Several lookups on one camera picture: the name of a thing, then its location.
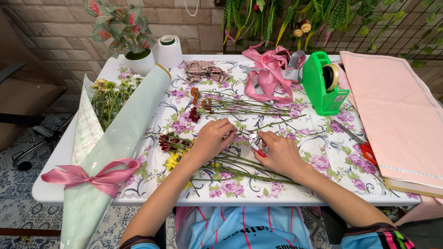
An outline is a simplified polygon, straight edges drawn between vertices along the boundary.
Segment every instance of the person's left hand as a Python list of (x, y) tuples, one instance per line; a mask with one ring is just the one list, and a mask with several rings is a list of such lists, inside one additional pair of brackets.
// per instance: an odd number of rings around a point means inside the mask
[(211, 120), (200, 130), (194, 145), (187, 154), (191, 154), (192, 160), (200, 167), (222, 152), (234, 139), (235, 133), (237, 133), (237, 127), (233, 126), (227, 118)]

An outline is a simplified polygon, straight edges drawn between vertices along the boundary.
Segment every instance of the chair wheel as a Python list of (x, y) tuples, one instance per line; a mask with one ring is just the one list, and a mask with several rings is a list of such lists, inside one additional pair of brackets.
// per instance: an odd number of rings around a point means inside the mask
[(18, 165), (17, 170), (27, 171), (32, 168), (32, 164), (30, 162), (22, 162)]

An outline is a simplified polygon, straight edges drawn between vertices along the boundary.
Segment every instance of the stone wall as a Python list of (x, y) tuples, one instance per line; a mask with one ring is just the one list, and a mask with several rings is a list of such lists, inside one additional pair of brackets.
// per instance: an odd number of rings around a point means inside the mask
[[(183, 0), (102, 0), (102, 3), (142, 7), (151, 36), (177, 35), (184, 54), (223, 51), (223, 7), (215, 7), (213, 0), (201, 0), (194, 17), (187, 13)], [(0, 4), (18, 17), (14, 23), (22, 31), (25, 44), (68, 84), (68, 91), (47, 111), (76, 112), (83, 77), (86, 73), (95, 81), (109, 58), (105, 48), (111, 42), (91, 39), (95, 18), (85, 11), (83, 0), (0, 0)], [(186, 4), (194, 14), (197, 0), (187, 0)]]

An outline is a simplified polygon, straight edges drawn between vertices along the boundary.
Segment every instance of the table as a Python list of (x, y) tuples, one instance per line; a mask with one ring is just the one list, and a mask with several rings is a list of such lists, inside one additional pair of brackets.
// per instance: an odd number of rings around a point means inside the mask
[[(109, 78), (110, 74), (115, 74), (116, 68), (119, 68), (120, 60), (123, 59), (123, 55), (120, 55), (118, 59), (110, 58), (103, 67), (103, 70), (98, 75), (98, 78)], [(184, 60), (205, 60), (205, 61), (220, 61), (220, 60), (237, 60), (247, 61), (243, 55), (221, 55), (221, 54), (185, 54)], [(340, 60), (339, 55), (331, 55), (331, 61)], [(77, 115), (73, 118), (74, 122), (71, 122), (65, 131), (63, 137), (60, 139), (57, 147), (50, 156), (48, 162), (44, 166), (42, 172), (37, 178), (32, 188), (32, 196), (35, 200), (51, 205), (61, 206), (63, 204), (63, 185), (46, 183), (41, 180), (41, 174), (47, 173), (51, 169), (56, 168), (56, 165), (68, 165), (71, 161), (72, 146), (74, 141), (75, 124)], [(421, 202), (421, 199), (413, 198), (399, 198), (389, 195), (369, 195), (360, 194), (364, 200), (375, 206), (410, 206)], [(141, 206), (145, 202), (145, 198), (136, 196), (123, 196), (122, 198), (115, 198), (112, 202), (113, 206)], [(327, 206), (327, 204), (317, 196), (312, 198), (263, 198), (253, 201), (245, 201), (243, 198), (230, 198), (230, 199), (215, 199), (215, 198), (186, 198), (179, 199), (177, 206)]]

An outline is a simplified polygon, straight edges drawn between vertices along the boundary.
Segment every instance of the red scissors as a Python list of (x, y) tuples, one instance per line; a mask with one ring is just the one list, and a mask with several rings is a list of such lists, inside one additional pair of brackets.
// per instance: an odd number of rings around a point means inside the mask
[(369, 162), (372, 162), (372, 164), (374, 164), (375, 166), (378, 166), (371, 145), (368, 142), (363, 142), (354, 133), (352, 133), (352, 131), (348, 130), (344, 125), (338, 123), (337, 121), (335, 122), (360, 145), (363, 157), (366, 158), (366, 160), (368, 160)]
[(257, 133), (252, 133), (252, 134), (249, 132), (245, 133), (242, 130), (240, 130), (239, 132), (248, 138), (249, 144), (260, 156), (267, 157), (266, 154), (257, 146), (257, 144), (259, 144), (260, 141), (262, 140), (262, 138)]

